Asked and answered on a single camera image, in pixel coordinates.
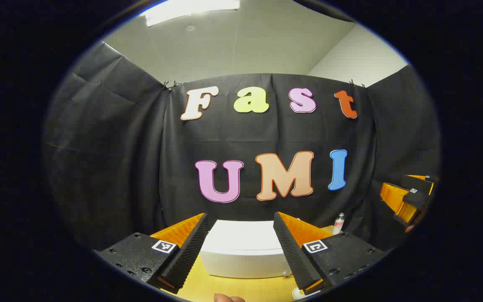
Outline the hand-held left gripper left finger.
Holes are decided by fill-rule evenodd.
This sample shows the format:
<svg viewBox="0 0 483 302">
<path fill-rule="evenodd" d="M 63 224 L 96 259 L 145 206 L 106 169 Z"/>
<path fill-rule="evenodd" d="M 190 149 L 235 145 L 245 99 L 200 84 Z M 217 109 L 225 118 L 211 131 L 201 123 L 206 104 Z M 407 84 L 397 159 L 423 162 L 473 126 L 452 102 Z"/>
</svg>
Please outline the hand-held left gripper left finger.
<svg viewBox="0 0 483 302">
<path fill-rule="evenodd" d="M 95 254 L 133 279 L 177 294 L 209 230 L 207 214 L 200 213 L 151 235 L 132 233 Z"/>
</svg>

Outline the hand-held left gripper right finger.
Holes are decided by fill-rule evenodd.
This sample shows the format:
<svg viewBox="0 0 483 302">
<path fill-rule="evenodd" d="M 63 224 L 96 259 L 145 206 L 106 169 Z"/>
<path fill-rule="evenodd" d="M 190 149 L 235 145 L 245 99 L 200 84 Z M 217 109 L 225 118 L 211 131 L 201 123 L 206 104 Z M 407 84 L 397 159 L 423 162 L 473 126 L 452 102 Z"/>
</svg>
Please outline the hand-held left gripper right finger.
<svg viewBox="0 0 483 302">
<path fill-rule="evenodd" d="M 332 234 L 282 212 L 273 228 L 303 294 L 340 286 L 375 266 L 385 252 L 349 233 Z"/>
</svg>

